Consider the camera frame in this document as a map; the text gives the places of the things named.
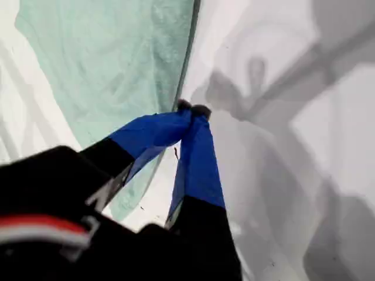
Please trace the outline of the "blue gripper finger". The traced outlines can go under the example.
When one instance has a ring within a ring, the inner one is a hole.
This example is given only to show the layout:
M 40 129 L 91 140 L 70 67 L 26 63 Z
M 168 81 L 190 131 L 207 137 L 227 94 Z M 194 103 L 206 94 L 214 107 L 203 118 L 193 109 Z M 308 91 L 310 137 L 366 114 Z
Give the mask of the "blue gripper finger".
M 192 121 L 192 105 L 179 100 L 175 112 L 144 115 L 125 124 L 102 140 L 83 149 L 80 155 L 108 179 L 126 169 L 120 186 L 126 185 L 144 166 L 166 148 L 179 142 Z
M 190 113 L 166 225 L 212 258 L 236 258 L 209 125 L 211 111 L 194 105 Z

